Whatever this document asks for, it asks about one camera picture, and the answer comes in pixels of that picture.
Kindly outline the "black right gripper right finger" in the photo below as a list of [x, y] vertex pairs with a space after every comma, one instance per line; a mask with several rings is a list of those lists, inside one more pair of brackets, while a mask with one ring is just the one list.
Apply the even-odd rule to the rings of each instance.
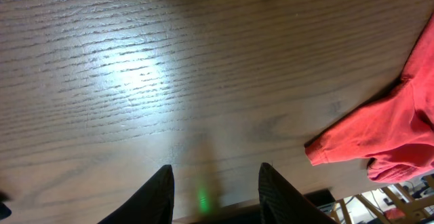
[[261, 163], [258, 192], [262, 224], [336, 224], [269, 163]]

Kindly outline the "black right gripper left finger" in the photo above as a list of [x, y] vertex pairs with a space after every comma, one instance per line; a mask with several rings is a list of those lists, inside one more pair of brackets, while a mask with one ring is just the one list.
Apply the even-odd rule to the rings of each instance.
[[173, 211], [174, 175], [172, 166], [166, 164], [98, 224], [171, 224]]

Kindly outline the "black t-shirt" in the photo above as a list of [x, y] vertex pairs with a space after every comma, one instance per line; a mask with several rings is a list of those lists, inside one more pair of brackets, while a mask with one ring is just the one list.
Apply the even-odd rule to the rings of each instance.
[[0, 220], [4, 220], [6, 218], [8, 218], [11, 214], [12, 211], [5, 205], [5, 202], [9, 200], [9, 197], [1, 192], [0, 193]]

